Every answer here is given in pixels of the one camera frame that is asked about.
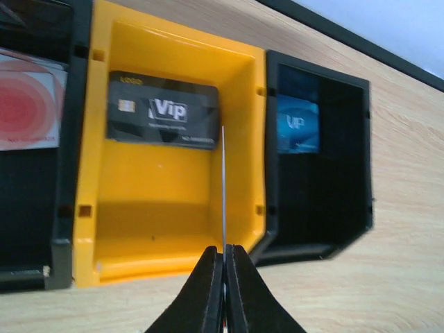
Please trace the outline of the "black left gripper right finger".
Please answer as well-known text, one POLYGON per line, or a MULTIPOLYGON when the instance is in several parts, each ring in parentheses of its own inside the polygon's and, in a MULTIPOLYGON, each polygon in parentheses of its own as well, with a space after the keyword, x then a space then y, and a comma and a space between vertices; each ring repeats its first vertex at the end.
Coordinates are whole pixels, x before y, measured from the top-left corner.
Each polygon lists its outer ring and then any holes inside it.
POLYGON ((225 284, 225 316, 229 332, 305 331, 275 299, 240 245, 225 247, 225 284))

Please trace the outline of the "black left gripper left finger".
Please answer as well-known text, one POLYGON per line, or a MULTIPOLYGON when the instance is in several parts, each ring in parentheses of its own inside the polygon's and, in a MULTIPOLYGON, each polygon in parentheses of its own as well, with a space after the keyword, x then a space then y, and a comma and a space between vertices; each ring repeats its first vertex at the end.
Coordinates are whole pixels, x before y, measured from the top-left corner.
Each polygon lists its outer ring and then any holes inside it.
POLYGON ((223 256, 208 246, 179 294, 146 332, 222 332, 223 319, 223 256))

